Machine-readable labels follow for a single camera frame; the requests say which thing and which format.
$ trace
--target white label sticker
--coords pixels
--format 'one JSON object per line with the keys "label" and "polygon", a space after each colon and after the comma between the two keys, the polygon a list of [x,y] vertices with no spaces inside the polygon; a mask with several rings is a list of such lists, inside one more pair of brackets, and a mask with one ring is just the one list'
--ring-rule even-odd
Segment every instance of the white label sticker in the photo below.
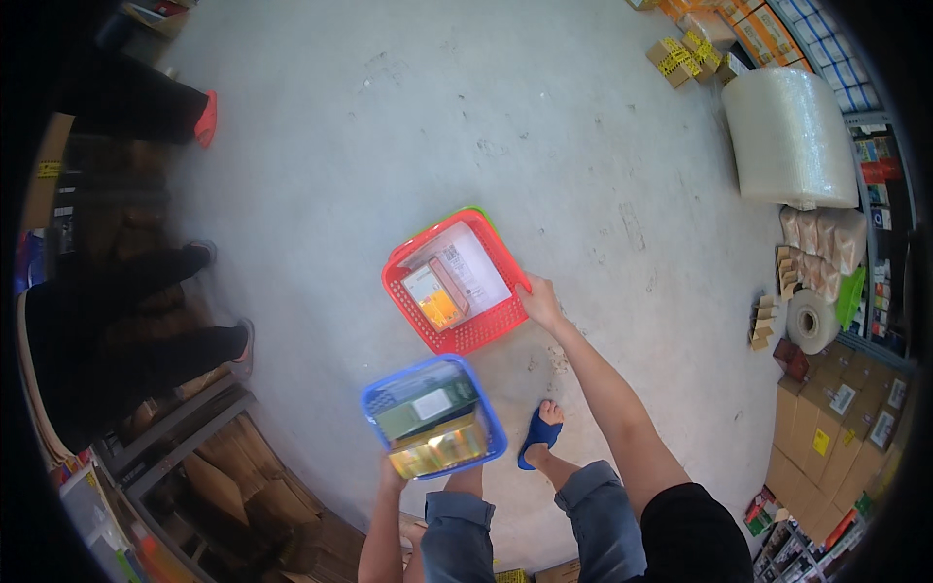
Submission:
{"label": "white label sticker", "polygon": [[845,415],[845,410],[848,409],[849,404],[852,403],[852,397],[855,395],[856,390],[844,384],[836,391],[836,396],[833,397],[832,402],[829,403],[829,408],[840,415]]}
{"label": "white label sticker", "polygon": [[887,397],[887,404],[900,410],[904,404],[904,397],[907,395],[907,383],[901,379],[894,379],[894,386],[891,387],[891,394]]}
{"label": "white label sticker", "polygon": [[871,441],[879,448],[883,448],[887,443],[887,438],[891,435],[891,427],[894,426],[894,415],[887,411],[882,411],[878,415],[878,423],[871,430]]}
{"label": "white label sticker", "polygon": [[414,412],[418,413],[418,417],[424,421],[444,412],[453,405],[444,390],[438,389],[419,399],[415,399],[411,402],[411,406],[414,407]]}

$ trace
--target red plastic basket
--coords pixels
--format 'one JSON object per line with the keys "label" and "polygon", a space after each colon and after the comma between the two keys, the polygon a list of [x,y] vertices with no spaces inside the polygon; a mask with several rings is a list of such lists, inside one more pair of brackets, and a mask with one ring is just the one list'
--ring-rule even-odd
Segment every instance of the red plastic basket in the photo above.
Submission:
{"label": "red plastic basket", "polygon": [[[500,301],[489,310],[470,318],[460,326],[436,332],[401,283],[402,279],[411,273],[411,269],[399,267],[398,264],[421,248],[422,245],[434,239],[436,235],[446,228],[460,221],[466,223],[473,230],[508,289],[512,290],[512,296],[509,299]],[[482,213],[472,209],[458,211],[440,221],[437,225],[423,230],[399,245],[389,255],[389,260],[383,268],[383,287],[385,291],[388,292],[389,297],[402,311],[402,315],[411,323],[414,331],[421,336],[428,348],[434,351],[434,354],[455,353],[463,355],[470,353],[483,344],[499,338],[528,319],[528,314],[525,313],[522,302],[519,300],[518,294],[515,293],[515,285],[517,284],[522,284],[525,289],[531,291],[531,285],[528,283],[524,271],[519,268],[512,254],[508,252],[505,244],[499,239],[493,226]]]}

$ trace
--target plastic bag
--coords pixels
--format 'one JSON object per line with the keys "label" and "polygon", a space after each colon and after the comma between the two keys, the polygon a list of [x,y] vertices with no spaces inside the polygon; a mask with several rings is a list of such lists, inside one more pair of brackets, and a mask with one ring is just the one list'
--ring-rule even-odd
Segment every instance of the plastic bag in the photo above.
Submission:
{"label": "plastic bag", "polygon": [[855,209],[840,211],[833,235],[832,267],[842,275],[852,275],[865,256],[868,221]]}
{"label": "plastic bag", "polygon": [[842,285],[842,275],[839,273],[839,270],[832,267],[832,263],[829,263],[825,259],[820,261],[820,284],[819,288],[816,290],[824,300],[828,303],[833,303],[839,299],[839,288]]}
{"label": "plastic bag", "polygon": [[833,237],[839,216],[836,209],[824,209],[816,217],[816,254],[826,261],[832,261],[832,251],[836,248]]}
{"label": "plastic bag", "polygon": [[798,230],[797,215],[800,212],[790,206],[781,209],[781,229],[784,231],[784,244],[801,248],[801,232]]}
{"label": "plastic bag", "polygon": [[803,256],[803,286],[817,291],[820,284],[823,283],[823,276],[820,274],[820,264],[823,259],[809,253]]}
{"label": "plastic bag", "polygon": [[797,281],[803,281],[803,252],[800,249],[790,248],[790,260],[793,268],[797,270]]}
{"label": "plastic bag", "polygon": [[735,44],[735,32],[716,12],[687,12],[677,19],[677,28],[684,33],[701,33],[714,47],[725,50]]}
{"label": "plastic bag", "polygon": [[797,231],[801,234],[801,250],[807,255],[816,255],[819,236],[816,233],[816,219],[819,211],[797,213]]}

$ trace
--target blue slide sandal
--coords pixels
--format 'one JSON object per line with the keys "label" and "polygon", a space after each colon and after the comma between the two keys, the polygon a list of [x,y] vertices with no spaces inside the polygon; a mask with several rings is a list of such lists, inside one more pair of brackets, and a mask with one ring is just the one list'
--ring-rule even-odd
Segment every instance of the blue slide sandal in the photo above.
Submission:
{"label": "blue slide sandal", "polygon": [[539,404],[535,408],[535,414],[531,416],[531,423],[528,425],[528,437],[525,438],[524,445],[522,445],[522,450],[519,451],[519,467],[521,469],[533,470],[534,466],[528,464],[524,459],[524,453],[528,450],[528,446],[533,443],[547,443],[548,449],[554,447],[554,444],[557,443],[557,436],[561,434],[561,429],[564,428],[563,423],[555,423],[554,425],[548,425],[538,416],[538,412],[541,410],[541,405]]}

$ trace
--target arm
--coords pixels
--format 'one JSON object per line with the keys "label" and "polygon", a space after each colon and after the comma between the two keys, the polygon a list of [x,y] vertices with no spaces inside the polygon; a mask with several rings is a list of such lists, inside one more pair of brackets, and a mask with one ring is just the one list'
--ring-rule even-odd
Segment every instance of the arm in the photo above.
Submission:
{"label": "arm", "polygon": [[521,285],[516,288],[522,305],[528,316],[564,347],[640,522],[642,511],[655,495],[690,482],[690,478],[661,441],[629,383],[561,313],[553,284],[531,273],[528,280],[531,294]]}
{"label": "arm", "polygon": [[408,483],[387,456],[380,468],[379,491],[372,524],[359,556],[359,583],[402,583],[401,543],[398,538],[398,498]]}

